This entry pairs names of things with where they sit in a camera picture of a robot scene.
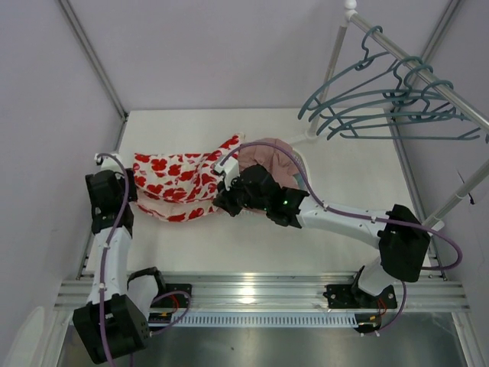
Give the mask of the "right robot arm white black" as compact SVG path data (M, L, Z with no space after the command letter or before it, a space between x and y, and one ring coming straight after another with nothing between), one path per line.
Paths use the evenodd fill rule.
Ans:
M305 190L282 187L261 165L243 171L237 164L217 164L221 177L215 206L235 217L241 211L255 210L279 226L321 229L347 236L378 250L378 257L356 273L352 285L332 285L325 297L331 308L372 309L380 304L396 307L390 299L393 283L418 281L430 237L405 206L369 213L350 207L315 201Z

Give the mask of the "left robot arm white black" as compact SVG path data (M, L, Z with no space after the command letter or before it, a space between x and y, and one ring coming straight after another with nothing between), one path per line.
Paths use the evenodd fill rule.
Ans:
M145 268L127 273L137 200L134 172L103 170L86 175L92 234L98 249L96 272L86 305L73 313L73 323L96 365L145 349L153 299L166 290L160 271Z

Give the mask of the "red poppy print skirt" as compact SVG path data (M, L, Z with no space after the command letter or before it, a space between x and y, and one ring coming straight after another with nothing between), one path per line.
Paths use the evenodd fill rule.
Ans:
M143 213L164 222L189 222L215 214L212 204L219 176L213 168L222 156L238 147L245 135L237 133L205 153L142 154L133 160L134 182Z

